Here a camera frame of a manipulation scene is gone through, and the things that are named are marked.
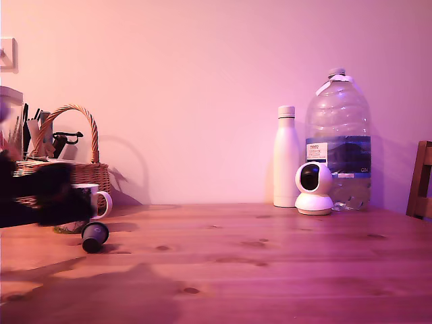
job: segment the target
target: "white security camera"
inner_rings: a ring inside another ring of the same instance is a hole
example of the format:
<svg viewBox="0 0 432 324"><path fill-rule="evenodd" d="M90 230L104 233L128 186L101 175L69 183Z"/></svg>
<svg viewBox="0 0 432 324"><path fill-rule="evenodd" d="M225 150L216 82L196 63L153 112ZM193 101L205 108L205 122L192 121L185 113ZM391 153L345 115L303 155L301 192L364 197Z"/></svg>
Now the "white security camera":
<svg viewBox="0 0 432 324"><path fill-rule="evenodd" d="M298 168L296 185L301 192L296 200L299 213L306 215L327 215L333 201L327 194L333 177L327 166L319 162L308 162Z"/></svg>

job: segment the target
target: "wicker basket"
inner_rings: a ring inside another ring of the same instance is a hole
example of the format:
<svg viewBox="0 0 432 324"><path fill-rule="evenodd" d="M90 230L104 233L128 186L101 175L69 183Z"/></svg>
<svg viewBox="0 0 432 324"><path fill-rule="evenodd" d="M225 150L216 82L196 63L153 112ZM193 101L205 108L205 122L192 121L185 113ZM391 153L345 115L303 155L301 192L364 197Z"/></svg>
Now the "wicker basket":
<svg viewBox="0 0 432 324"><path fill-rule="evenodd" d="M91 163L74 163L74 171L72 172L72 183L73 184L98 184L99 190L106 191L111 194L111 182L109 180L108 173L108 165L104 163L99 163L99 139L98 132L95 119L93 116L87 111L87 109L78 106L78 105L66 105L55 112L50 114L47 120L44 122L42 127L40 128L39 137L36 141L36 147L32 152L31 156L37 157L38 153L41 149L41 145L43 143L43 138L45 132L48 127L52 124L53 120L60 115L61 113L68 110L78 110L83 113L92 128L92 154L91 154ZM46 165L51 162L44 161L18 161L17 162L17 170L15 172L15 176L24 176L26 174L31 174L35 172L39 167ZM19 198L18 201L20 203L24 203L25 205L30 205L32 207L36 206L36 200L34 197L23 197ZM98 208L105 209L106 201L100 196L98 198Z"/></svg>

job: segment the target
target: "blurry black object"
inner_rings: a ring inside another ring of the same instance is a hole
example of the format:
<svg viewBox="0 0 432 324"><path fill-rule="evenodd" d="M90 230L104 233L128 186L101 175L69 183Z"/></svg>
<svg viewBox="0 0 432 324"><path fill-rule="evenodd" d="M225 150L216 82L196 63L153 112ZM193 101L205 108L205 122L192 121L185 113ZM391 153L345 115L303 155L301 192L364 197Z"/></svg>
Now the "blurry black object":
<svg viewBox="0 0 432 324"><path fill-rule="evenodd" d="M90 221L94 215L91 204L72 188L72 166L53 163L36 172L13 177L16 164L7 151L0 153L0 227L37 223L55 226L73 221ZM35 196L38 208L16 201L19 197Z"/></svg>
<svg viewBox="0 0 432 324"><path fill-rule="evenodd" d="M68 138L64 135L58 135L54 140L54 159L58 159L60 156L60 153L62 152L63 148L65 147L66 143L68 142Z"/></svg>
<svg viewBox="0 0 432 324"><path fill-rule="evenodd" d="M69 141L66 136L76 136L76 140L75 141ZM63 148L65 147L66 144L74 145L74 144L78 143L79 137L84 137L84 135L82 135L81 132L76 132L75 134L57 132L57 133L53 134L53 137L54 137L53 146L55 147L54 159L58 159L61 151L63 150Z"/></svg>

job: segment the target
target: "bottle label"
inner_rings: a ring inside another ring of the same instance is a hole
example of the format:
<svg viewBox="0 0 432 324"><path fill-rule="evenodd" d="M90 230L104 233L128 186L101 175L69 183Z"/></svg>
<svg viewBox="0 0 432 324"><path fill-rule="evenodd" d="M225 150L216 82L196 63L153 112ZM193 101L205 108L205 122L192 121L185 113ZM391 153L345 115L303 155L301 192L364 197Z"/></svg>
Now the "bottle label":
<svg viewBox="0 0 432 324"><path fill-rule="evenodd" d="M370 178L371 137L308 138L306 161L326 164L334 178Z"/></svg>

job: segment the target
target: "bottle lid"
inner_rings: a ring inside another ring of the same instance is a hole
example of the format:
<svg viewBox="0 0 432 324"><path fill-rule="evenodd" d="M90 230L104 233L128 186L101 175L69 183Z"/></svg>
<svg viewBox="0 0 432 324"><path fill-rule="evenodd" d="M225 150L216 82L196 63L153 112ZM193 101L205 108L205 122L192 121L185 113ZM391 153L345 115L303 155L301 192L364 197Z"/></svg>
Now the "bottle lid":
<svg viewBox="0 0 432 324"><path fill-rule="evenodd" d="M345 69L343 67L337 67L335 69L331 69L329 71L329 79L332 76L336 76L336 75L341 75L341 76L345 76Z"/></svg>
<svg viewBox="0 0 432 324"><path fill-rule="evenodd" d="M281 106L277 109L278 118L296 117L296 108L294 106Z"/></svg>

